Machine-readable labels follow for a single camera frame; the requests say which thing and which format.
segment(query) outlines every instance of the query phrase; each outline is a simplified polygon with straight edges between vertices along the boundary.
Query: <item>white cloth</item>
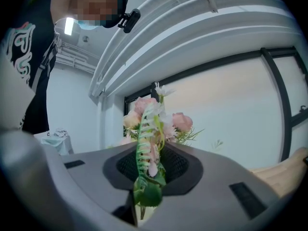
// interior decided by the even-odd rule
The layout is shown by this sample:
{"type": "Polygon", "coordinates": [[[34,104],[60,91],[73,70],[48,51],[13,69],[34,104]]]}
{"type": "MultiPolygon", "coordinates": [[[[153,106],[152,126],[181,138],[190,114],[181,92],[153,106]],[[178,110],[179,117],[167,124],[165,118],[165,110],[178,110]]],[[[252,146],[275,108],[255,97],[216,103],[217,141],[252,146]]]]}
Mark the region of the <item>white cloth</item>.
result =
{"type": "Polygon", "coordinates": [[[57,128],[54,135],[62,138],[68,136],[68,132],[63,128],[57,128]]]}
{"type": "Polygon", "coordinates": [[[40,139],[41,144],[51,145],[56,148],[60,155],[74,154],[69,136],[58,137],[55,135],[44,136],[40,139]]]}

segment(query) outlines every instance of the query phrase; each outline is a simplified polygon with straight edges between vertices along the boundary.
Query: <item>black rectangular slot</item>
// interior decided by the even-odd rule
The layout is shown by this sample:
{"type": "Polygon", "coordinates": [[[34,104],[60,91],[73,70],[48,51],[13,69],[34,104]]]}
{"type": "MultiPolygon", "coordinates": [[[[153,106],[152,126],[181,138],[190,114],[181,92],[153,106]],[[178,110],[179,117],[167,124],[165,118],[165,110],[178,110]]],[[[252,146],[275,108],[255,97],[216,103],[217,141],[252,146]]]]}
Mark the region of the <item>black rectangular slot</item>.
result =
{"type": "Polygon", "coordinates": [[[81,160],[77,160],[77,161],[65,163],[64,166],[65,166],[67,169],[69,169],[69,168],[77,167],[77,166],[80,166],[80,165],[83,165],[83,164],[85,164],[85,162],[83,162],[83,161],[81,161],[81,160]]]}
{"type": "Polygon", "coordinates": [[[305,162],[305,164],[308,166],[308,157],[304,158],[303,160],[305,162]]]}
{"type": "Polygon", "coordinates": [[[230,185],[229,187],[250,219],[255,218],[266,210],[267,207],[243,182],[230,185]]]}

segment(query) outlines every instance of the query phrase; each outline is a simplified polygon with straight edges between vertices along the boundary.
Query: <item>window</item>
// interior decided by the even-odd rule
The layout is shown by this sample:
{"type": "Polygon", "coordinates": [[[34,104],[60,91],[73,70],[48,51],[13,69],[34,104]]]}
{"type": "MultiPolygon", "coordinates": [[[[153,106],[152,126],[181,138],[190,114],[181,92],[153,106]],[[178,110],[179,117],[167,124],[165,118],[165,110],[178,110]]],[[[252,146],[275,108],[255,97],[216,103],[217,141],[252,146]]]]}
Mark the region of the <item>window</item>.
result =
{"type": "MultiPolygon", "coordinates": [[[[205,129],[193,147],[247,168],[272,166],[308,147],[308,71],[294,47],[228,56],[159,83],[176,89],[165,99],[166,112],[183,112],[195,131],[205,129]],[[215,148],[217,140],[223,146],[215,148]]],[[[125,112],[150,93],[157,96],[153,83],[126,97],[125,112]]]]}

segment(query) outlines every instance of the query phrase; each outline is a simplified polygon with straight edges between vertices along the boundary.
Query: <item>wooden surface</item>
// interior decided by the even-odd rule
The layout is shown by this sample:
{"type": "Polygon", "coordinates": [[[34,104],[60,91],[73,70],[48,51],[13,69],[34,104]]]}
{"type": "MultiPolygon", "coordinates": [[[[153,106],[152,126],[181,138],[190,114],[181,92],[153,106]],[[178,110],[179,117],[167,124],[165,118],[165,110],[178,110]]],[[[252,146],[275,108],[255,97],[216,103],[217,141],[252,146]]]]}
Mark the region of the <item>wooden surface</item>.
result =
{"type": "Polygon", "coordinates": [[[308,148],[300,148],[285,161],[273,167],[250,169],[266,182],[280,196],[295,190],[302,181],[308,167],[303,159],[308,156],[308,148]]]}

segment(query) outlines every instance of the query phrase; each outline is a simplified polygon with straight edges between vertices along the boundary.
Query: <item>black t-shirt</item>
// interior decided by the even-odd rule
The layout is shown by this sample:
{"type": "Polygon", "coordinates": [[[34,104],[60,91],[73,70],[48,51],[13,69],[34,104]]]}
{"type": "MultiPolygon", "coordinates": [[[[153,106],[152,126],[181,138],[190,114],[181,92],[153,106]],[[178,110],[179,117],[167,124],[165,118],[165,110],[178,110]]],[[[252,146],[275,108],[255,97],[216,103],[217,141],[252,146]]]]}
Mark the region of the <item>black t-shirt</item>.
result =
{"type": "Polygon", "coordinates": [[[59,34],[54,31],[51,0],[25,0],[3,41],[9,61],[36,93],[21,128],[32,134],[49,130],[46,90],[54,67],[59,34]]]}

